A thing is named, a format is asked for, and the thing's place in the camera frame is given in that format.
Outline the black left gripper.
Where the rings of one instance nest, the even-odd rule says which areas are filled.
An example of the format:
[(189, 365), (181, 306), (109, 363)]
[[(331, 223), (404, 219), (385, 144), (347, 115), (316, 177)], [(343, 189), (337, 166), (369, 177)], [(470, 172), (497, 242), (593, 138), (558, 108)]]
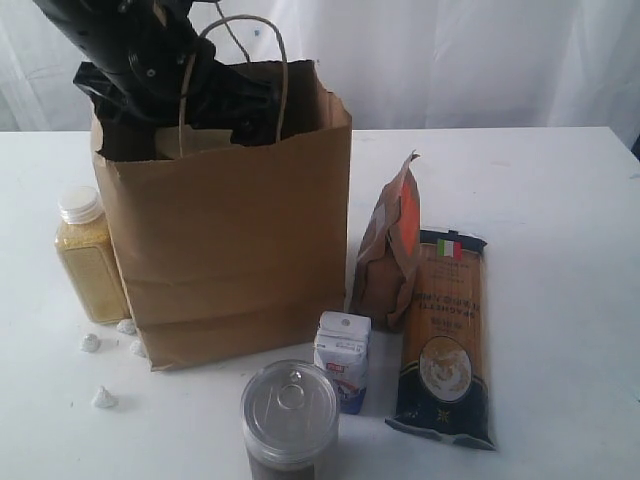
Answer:
[(276, 140), (278, 88), (214, 59), (214, 46), (196, 35), (74, 34), (88, 60), (74, 84), (99, 99), (99, 112), (115, 123), (145, 127), (185, 123), (229, 130), (231, 142), (261, 146)]

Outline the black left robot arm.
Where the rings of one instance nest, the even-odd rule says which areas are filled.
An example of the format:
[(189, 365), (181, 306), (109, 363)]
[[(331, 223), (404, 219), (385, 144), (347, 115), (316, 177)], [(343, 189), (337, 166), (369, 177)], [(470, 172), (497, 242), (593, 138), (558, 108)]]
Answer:
[(219, 62), (196, 32), (189, 1), (39, 1), (86, 57), (73, 79), (88, 95), (115, 161), (155, 156), (157, 130), (228, 130), (241, 146), (281, 137), (281, 86)]

